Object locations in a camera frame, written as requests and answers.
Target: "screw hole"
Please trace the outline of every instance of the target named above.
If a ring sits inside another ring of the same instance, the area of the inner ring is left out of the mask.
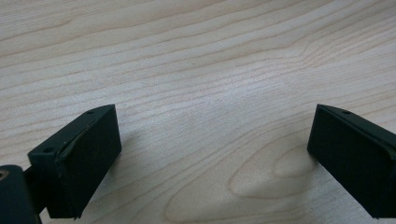
[[[44,148],[43,152],[45,152],[45,153],[50,153],[50,152],[52,152],[53,150],[55,150],[55,147],[46,147],[46,148]]]
[[[9,174],[9,171],[7,170],[0,170],[0,180],[6,178]]]

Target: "tabletop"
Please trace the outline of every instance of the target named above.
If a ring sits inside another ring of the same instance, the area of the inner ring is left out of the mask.
[[[394,223],[306,145],[317,104],[395,133],[395,66],[393,0],[1,1],[0,163],[115,104],[120,156],[43,223]]]

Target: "wood grain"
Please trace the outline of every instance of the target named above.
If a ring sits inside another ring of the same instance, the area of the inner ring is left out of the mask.
[[[318,103],[396,132],[395,66],[393,0],[2,1],[0,162],[116,104],[121,156],[44,223],[394,223],[305,149]]]

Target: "black plastic part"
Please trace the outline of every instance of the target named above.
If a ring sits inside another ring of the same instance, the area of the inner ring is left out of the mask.
[[[0,166],[0,204],[0,223],[41,223],[19,166]]]
[[[81,217],[120,151],[116,108],[105,105],[82,114],[29,152],[33,176],[49,195],[50,217]]]
[[[318,105],[308,152],[372,217],[396,217],[396,135],[344,109]]]

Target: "wood grain pattern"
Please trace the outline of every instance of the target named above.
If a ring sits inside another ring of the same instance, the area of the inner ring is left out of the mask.
[[[82,219],[393,223],[306,153],[316,104],[396,132],[396,2],[2,1],[0,162],[116,104],[123,152]]]

